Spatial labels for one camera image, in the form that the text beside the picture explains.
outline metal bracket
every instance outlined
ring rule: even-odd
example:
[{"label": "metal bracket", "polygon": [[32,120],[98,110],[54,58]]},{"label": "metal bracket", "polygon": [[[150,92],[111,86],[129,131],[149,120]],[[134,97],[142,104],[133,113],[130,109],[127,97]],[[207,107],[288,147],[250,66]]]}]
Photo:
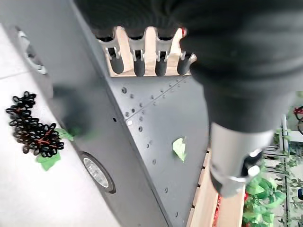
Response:
[{"label": "metal bracket", "polygon": [[173,39],[174,38],[171,38],[170,40],[161,40],[158,37],[158,32],[156,30],[156,55],[157,55],[156,60],[157,61],[160,61],[161,52],[165,52],[164,61],[165,62],[167,61],[167,59],[169,58],[170,49],[171,49]]},{"label": "metal bracket", "polygon": [[129,48],[133,57],[133,61],[137,61],[136,53],[135,51],[140,51],[141,57],[140,60],[144,60],[144,54],[145,54],[145,34],[146,31],[144,32],[144,35],[142,39],[131,39],[128,38],[128,43],[129,43]]},{"label": "metal bracket", "polygon": [[105,53],[107,54],[107,56],[109,57],[110,60],[112,60],[112,56],[110,55],[110,53],[108,51],[110,48],[113,48],[115,50],[117,59],[119,59],[121,57],[120,45],[119,45],[118,37],[116,36],[115,29],[114,29],[113,33],[114,33],[114,37],[113,37],[113,40],[111,40],[111,41],[104,42],[104,41],[98,39],[99,43],[102,45]]}]

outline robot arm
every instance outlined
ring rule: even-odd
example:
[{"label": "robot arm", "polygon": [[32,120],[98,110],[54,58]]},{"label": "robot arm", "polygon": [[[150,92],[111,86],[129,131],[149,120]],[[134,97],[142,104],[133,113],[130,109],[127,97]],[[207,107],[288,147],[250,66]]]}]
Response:
[{"label": "robot arm", "polygon": [[232,196],[258,174],[262,150],[303,81],[302,1],[76,2],[101,36],[116,26],[185,27],[180,46],[197,56],[190,70],[204,86],[212,122],[213,185]]}]

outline black flower-shaped object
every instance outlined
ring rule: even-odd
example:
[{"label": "black flower-shaped object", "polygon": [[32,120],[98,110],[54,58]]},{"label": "black flower-shaped object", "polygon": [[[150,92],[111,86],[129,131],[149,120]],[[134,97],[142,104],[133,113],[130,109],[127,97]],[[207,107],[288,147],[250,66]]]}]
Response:
[{"label": "black flower-shaped object", "polygon": [[27,154],[30,150],[34,155],[41,154],[43,157],[52,157],[58,150],[64,148],[60,141],[58,132],[54,129],[55,123],[51,125],[41,124],[38,118],[31,116],[30,108],[35,104],[35,94],[24,92],[23,97],[13,97],[14,105],[6,109],[11,121],[9,125],[14,127],[13,136],[18,143],[24,144],[22,150]]}]

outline gray metal panel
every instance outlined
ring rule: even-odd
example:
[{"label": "gray metal panel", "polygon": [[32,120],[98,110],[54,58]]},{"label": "gray metal panel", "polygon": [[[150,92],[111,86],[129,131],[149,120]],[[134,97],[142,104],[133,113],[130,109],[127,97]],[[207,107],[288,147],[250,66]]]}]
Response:
[{"label": "gray metal panel", "polygon": [[[142,79],[128,88],[136,97],[140,95],[137,91],[142,88],[148,93],[150,85]],[[208,142],[208,120],[202,87],[191,76],[179,79],[175,86],[147,103],[127,122],[132,123],[129,130],[172,226],[184,227]],[[180,137],[186,137],[187,157],[184,163],[172,150],[173,141]]]},{"label": "gray metal panel", "polygon": [[[96,64],[70,1],[0,0],[0,5],[1,20],[15,46],[18,26],[49,72],[43,79],[41,74],[33,72],[33,76],[53,114],[67,129],[82,131],[74,147],[95,156],[113,178],[117,192],[103,196],[118,221],[124,227],[167,227],[138,150],[104,80],[106,70]],[[45,90],[49,86],[53,96]],[[90,133],[97,136],[89,139]]]},{"label": "gray metal panel", "polygon": [[128,119],[184,78],[184,76],[112,77],[111,89],[124,118]]}]

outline green artificial leaf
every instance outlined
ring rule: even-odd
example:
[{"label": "green artificial leaf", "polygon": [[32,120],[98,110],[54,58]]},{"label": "green artificial leaf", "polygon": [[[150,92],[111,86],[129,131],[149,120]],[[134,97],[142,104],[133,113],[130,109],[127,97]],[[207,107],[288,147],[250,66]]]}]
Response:
[{"label": "green artificial leaf", "polygon": [[268,199],[269,199],[269,203],[273,203],[275,201],[275,198],[272,195]]},{"label": "green artificial leaf", "polygon": [[299,98],[303,98],[303,91],[296,91],[296,95],[297,95]]},{"label": "green artificial leaf", "polygon": [[177,154],[177,156],[181,159],[182,162],[185,161],[186,153],[185,147],[186,144],[184,142],[185,138],[179,138],[172,143],[172,149]]},{"label": "green artificial leaf", "polygon": [[260,185],[257,186],[251,186],[250,184],[246,188],[246,192],[250,195],[256,195],[261,192],[264,192],[264,188],[262,188]]},{"label": "green artificial leaf", "polygon": [[60,159],[61,159],[60,153],[58,152],[56,155],[53,155],[52,157],[42,157],[41,155],[38,155],[36,157],[36,162],[41,163],[42,168],[45,171],[48,171]]},{"label": "green artificial leaf", "polygon": [[273,189],[273,185],[271,182],[269,182],[267,179],[263,178],[261,179],[259,185],[264,188],[265,191],[268,191],[270,189]]},{"label": "green artificial leaf", "polygon": [[260,215],[260,217],[259,217],[259,218],[261,218],[262,214],[264,214],[264,213],[266,213],[266,212],[267,212],[267,208],[266,208],[266,207],[264,207],[264,205],[263,205],[263,204],[260,204],[260,205],[254,205],[254,206],[253,206],[253,212],[254,212],[255,214]]},{"label": "green artificial leaf", "polygon": [[60,139],[68,139],[70,141],[74,141],[74,137],[70,135],[65,129],[56,128],[55,131],[59,133]]},{"label": "green artificial leaf", "polygon": [[246,218],[248,221],[251,221],[252,219],[256,218],[259,214],[256,214],[254,212],[244,212],[243,217]]},{"label": "green artificial leaf", "polygon": [[278,187],[278,185],[276,184],[275,180],[273,178],[269,178],[269,180],[267,181],[267,184],[270,185],[270,187],[275,191]]},{"label": "green artificial leaf", "polygon": [[284,136],[283,138],[284,138],[285,140],[288,140],[288,141],[290,141],[290,139],[291,139],[290,136]]},{"label": "green artificial leaf", "polygon": [[265,212],[264,214],[262,214],[262,218],[263,218],[263,221],[271,224],[274,222],[275,214],[268,211],[268,212]]},{"label": "green artificial leaf", "polygon": [[281,192],[275,192],[274,195],[275,195],[276,201],[264,205],[265,208],[274,209],[277,206],[279,206],[281,203],[283,203],[286,198],[286,195]]},{"label": "green artificial leaf", "polygon": [[255,195],[258,199],[263,200],[270,196],[269,191],[264,191]]}]

